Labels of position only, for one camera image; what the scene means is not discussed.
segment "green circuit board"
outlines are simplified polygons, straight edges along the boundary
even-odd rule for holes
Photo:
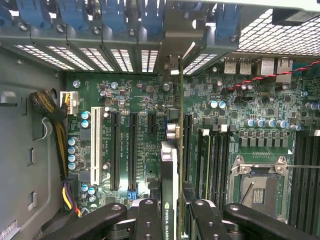
[[[250,79],[246,75],[223,74],[221,71],[208,70],[198,77],[185,77],[183,84],[183,113],[189,117],[188,171],[185,177],[194,185],[197,192],[199,183],[199,164],[201,151],[212,154],[206,158],[216,159],[212,163],[211,176],[202,177],[209,181],[212,192],[199,197],[212,200],[219,208],[224,204],[243,203],[263,213],[286,222],[289,217],[291,197],[292,170],[285,174],[270,172],[265,168],[253,169],[248,174],[234,175],[232,168],[238,156],[243,157],[246,164],[274,164],[284,158],[288,165],[293,164],[296,132],[291,130],[292,124],[303,125],[304,129],[314,128],[320,124],[317,121],[318,112],[307,110],[305,104],[318,99],[319,82],[308,79],[301,74],[293,75],[291,85],[286,91],[275,91],[274,85],[261,82],[250,83],[253,89],[223,93],[223,89],[234,87],[243,80]],[[68,73],[67,91],[77,91],[79,94],[79,114],[68,117],[68,136],[79,139],[78,166],[71,174],[78,174],[81,183],[88,183],[88,172],[91,167],[90,133],[81,126],[81,113],[91,111],[91,107],[110,107],[111,112],[120,115],[119,124],[119,188],[111,190],[110,166],[102,171],[102,181],[97,187],[96,200],[89,202],[88,197],[80,201],[81,208],[95,210],[110,202],[118,202],[130,207],[133,198],[128,195],[129,154],[130,154],[130,114],[137,113],[137,167],[136,183],[138,190],[135,198],[147,198],[150,194],[148,184],[158,180],[160,176],[159,162],[161,141],[166,139],[167,109],[178,105],[177,86],[173,82],[164,82],[162,77],[153,75],[121,75],[104,73]],[[73,87],[73,82],[79,81],[80,87]],[[117,83],[112,89],[111,83]],[[169,91],[163,90],[163,84],[169,85]],[[307,91],[308,96],[301,96]],[[239,97],[250,98],[248,101],[236,101]],[[265,102],[265,98],[274,98]],[[224,102],[225,107],[210,107],[210,101]],[[154,132],[149,133],[149,117],[154,117]],[[279,120],[285,121],[285,128],[279,127],[248,127],[245,121]],[[305,121],[312,121],[308,126]],[[227,134],[213,126],[227,125],[233,127]],[[210,130],[209,140],[201,136],[202,130]],[[110,163],[111,148],[114,136],[112,121],[108,118],[102,121],[102,164]],[[251,182],[257,187],[250,188]]]

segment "cable bundle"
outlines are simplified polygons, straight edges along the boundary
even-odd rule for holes
[[[73,195],[70,192],[70,187],[67,183],[63,184],[63,188],[62,188],[62,196],[63,196],[63,200],[66,203],[67,207],[69,208],[69,210],[74,210],[75,213],[77,214],[78,217],[81,216],[81,211],[79,210],[77,203],[75,202],[75,199],[73,197]]]
[[[44,117],[50,119],[52,124],[58,151],[61,180],[68,176],[67,132],[63,123],[63,119],[67,117],[67,110],[70,105],[68,104],[68,101],[70,101],[70,96],[66,95],[63,97],[63,104],[61,107],[58,107],[55,104],[50,92],[46,89],[33,92],[29,96],[32,107]]]

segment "metal chassis wall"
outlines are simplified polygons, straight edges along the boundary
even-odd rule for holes
[[[39,89],[59,94],[63,83],[52,68],[3,48],[0,56],[0,229],[16,221],[20,229],[12,239],[30,240],[57,213],[62,200],[54,135],[35,140],[44,134],[42,116],[32,111],[29,94]],[[6,93],[14,96],[10,101],[16,106],[3,104]]]

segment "ventilated grille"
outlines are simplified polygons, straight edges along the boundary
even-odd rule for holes
[[[318,56],[320,17],[300,26],[272,25],[269,9],[241,32],[238,52]]]

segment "blue capacitor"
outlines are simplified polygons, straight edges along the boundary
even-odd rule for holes
[[[244,125],[246,125],[247,127],[253,127],[255,124],[255,121],[253,119],[247,119],[244,121]]]

